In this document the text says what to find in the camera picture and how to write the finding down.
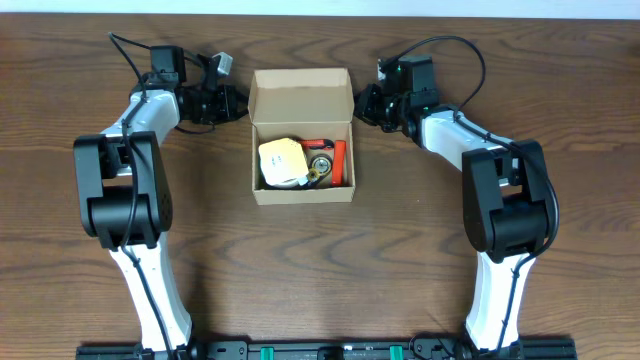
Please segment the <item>brown cardboard box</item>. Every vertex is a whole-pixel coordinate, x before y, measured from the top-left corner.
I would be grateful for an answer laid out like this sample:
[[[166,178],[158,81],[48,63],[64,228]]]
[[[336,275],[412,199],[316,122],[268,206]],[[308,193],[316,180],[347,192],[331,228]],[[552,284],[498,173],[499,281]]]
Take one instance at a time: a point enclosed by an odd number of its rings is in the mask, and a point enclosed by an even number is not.
[[[352,118],[354,100],[344,68],[278,69],[254,72],[249,95],[252,124],[252,192],[260,205],[348,203],[356,189]],[[329,139],[346,142],[341,187],[331,186],[331,173],[311,189],[265,187],[258,147],[273,140]],[[307,161],[333,150],[305,150]]]

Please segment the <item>yellow correction tape dispenser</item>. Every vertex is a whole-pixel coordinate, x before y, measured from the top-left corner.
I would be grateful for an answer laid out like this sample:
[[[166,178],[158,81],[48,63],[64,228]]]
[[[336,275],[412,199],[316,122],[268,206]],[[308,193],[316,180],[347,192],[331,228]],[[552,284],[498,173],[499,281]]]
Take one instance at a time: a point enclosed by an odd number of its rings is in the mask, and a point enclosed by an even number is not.
[[[301,181],[303,189],[314,188],[323,181],[332,171],[333,161],[325,154],[315,155],[309,164],[306,177]]]

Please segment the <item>white masking tape roll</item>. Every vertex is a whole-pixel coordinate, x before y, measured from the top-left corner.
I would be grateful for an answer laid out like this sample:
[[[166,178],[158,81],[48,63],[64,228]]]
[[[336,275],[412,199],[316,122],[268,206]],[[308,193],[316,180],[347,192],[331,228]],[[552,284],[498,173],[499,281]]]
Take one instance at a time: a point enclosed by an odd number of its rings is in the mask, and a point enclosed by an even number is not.
[[[268,179],[265,176],[262,176],[262,178],[264,179],[266,188],[275,189],[275,190],[299,189],[301,187],[306,186],[307,183],[308,183],[308,177],[307,176],[303,176],[303,177],[299,177],[299,178],[292,178],[292,179],[285,180],[285,181],[280,182],[280,183],[271,183],[270,179]]]

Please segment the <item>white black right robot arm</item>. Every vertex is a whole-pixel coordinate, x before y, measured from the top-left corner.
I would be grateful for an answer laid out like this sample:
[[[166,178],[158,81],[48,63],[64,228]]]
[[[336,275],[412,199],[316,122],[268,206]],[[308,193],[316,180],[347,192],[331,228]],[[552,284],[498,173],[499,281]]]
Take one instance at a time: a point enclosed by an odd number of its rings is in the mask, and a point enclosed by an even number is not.
[[[354,114],[399,131],[462,174],[463,225],[477,252],[474,298],[459,358],[521,359],[518,317],[527,276],[557,232],[558,200],[542,148],[497,136],[442,104],[430,56],[378,62]]]

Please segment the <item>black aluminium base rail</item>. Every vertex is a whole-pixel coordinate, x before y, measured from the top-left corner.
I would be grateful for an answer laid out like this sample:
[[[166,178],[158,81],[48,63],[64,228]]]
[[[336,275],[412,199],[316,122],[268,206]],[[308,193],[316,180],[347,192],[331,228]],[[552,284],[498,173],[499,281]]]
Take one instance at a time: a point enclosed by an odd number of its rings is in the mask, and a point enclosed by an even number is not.
[[[401,345],[404,360],[577,360],[575,342],[569,338],[522,338],[499,350],[477,350],[470,342],[452,337],[414,337],[408,341],[193,342],[174,352],[176,359],[196,360],[390,360],[389,347]]]

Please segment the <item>red utility knife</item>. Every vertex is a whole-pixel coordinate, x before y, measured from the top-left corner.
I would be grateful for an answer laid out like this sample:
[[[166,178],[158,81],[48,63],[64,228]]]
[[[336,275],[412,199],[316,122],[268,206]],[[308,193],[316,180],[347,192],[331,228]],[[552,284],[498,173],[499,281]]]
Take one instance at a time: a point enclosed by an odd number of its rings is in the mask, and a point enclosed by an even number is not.
[[[331,150],[334,148],[334,142],[329,139],[313,139],[299,140],[298,143],[309,150]]]

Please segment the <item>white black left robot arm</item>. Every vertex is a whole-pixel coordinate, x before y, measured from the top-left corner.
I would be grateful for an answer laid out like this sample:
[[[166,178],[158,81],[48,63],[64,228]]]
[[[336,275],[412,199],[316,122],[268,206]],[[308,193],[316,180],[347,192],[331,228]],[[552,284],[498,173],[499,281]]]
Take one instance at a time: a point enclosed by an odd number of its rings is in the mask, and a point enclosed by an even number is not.
[[[151,69],[138,73],[129,105],[108,128],[73,144],[85,232],[98,239],[126,281],[141,327],[132,349],[78,350],[90,359],[198,359],[193,322],[168,254],[173,203],[160,147],[182,122],[209,133],[242,117],[245,97],[222,84],[233,59],[225,52],[194,55],[151,46]]]

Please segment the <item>red stapler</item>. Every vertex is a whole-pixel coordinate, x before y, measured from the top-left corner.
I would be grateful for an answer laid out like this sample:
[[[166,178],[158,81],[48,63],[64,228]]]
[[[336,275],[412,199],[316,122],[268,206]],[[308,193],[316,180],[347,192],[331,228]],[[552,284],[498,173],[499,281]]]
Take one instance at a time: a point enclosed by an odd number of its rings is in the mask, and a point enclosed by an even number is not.
[[[343,140],[336,140],[334,144],[334,156],[331,186],[341,187],[343,183],[343,170],[346,156],[346,142]]]

